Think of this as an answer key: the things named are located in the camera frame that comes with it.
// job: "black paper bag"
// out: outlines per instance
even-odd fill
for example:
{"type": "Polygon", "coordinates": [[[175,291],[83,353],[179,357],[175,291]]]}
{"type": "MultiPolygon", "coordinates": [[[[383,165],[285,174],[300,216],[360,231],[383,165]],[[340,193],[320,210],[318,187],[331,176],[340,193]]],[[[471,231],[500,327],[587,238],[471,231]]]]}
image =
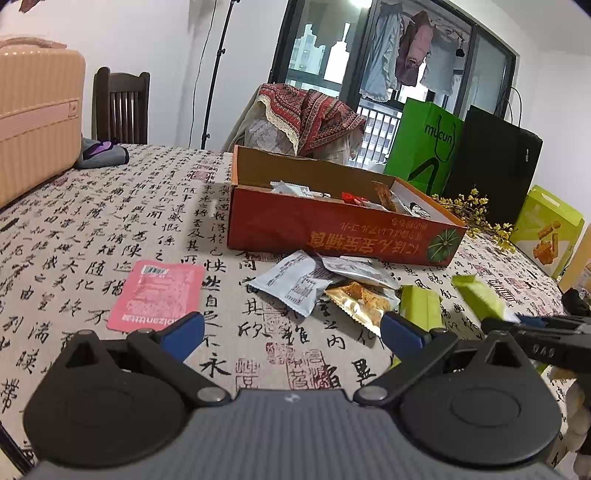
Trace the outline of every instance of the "black paper bag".
{"type": "Polygon", "coordinates": [[[472,105],[443,196],[467,197],[476,188],[489,199],[489,223],[515,223],[541,150],[537,135],[472,105]]]}

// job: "orange cardboard box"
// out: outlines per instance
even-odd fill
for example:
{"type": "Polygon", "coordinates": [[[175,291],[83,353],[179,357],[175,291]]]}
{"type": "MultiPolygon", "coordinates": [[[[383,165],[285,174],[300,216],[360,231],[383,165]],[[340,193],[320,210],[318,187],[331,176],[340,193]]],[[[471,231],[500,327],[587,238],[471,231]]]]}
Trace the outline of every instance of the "orange cardboard box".
{"type": "Polygon", "coordinates": [[[396,177],[240,146],[233,155],[229,248],[283,254],[304,249],[446,267],[466,233],[461,220],[396,177]],[[280,180],[331,198],[271,193],[270,182],[280,180]],[[348,205],[341,199],[342,192],[348,192],[380,203],[373,181],[418,204],[431,218],[348,205]]]}

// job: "suitcase handle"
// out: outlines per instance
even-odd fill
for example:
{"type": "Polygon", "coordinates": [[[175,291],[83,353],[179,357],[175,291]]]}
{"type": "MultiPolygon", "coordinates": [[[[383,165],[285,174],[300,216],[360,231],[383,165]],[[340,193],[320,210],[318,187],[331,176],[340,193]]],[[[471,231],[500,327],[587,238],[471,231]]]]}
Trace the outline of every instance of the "suitcase handle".
{"type": "Polygon", "coordinates": [[[0,40],[0,48],[15,45],[35,45],[39,48],[67,48],[68,46],[65,43],[37,37],[14,37],[0,40]]]}

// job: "yellow dried flower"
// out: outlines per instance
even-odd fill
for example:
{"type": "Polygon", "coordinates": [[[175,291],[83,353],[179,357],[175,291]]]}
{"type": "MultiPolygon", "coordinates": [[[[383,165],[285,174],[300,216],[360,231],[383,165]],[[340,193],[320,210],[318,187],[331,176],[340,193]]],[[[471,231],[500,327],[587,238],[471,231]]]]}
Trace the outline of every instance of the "yellow dried flower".
{"type": "Polygon", "coordinates": [[[469,237],[475,238],[479,233],[486,233],[492,237],[501,251],[515,252],[515,247],[509,242],[509,237],[513,231],[512,225],[504,223],[501,227],[496,223],[495,226],[492,226],[486,221],[488,210],[483,205],[488,204],[488,198],[478,197],[477,189],[470,191],[467,200],[462,194],[458,195],[457,199],[454,200],[444,199],[439,195],[433,195],[433,199],[467,224],[466,234],[469,237]]]}

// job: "bag handle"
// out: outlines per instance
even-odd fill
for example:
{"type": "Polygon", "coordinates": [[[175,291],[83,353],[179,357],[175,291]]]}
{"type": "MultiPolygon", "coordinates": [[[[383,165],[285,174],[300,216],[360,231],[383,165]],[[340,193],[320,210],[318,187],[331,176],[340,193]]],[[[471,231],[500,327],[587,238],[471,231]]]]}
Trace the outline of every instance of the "bag handle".
{"type": "Polygon", "coordinates": [[[38,37],[13,37],[0,39],[0,48],[16,45],[35,45],[39,48],[67,48],[68,45],[53,40],[38,37]]]}
{"type": "Polygon", "coordinates": [[[503,95],[501,96],[501,98],[499,98],[499,101],[496,103],[495,111],[497,108],[499,108],[501,102],[507,102],[507,105],[509,106],[509,111],[511,112],[511,125],[513,124],[513,110],[511,109],[511,103],[509,102],[510,90],[516,91],[517,95],[519,96],[519,123],[517,126],[521,128],[521,113],[523,110],[523,102],[521,101],[521,94],[519,93],[519,90],[517,90],[515,87],[510,86],[505,89],[503,95]]]}

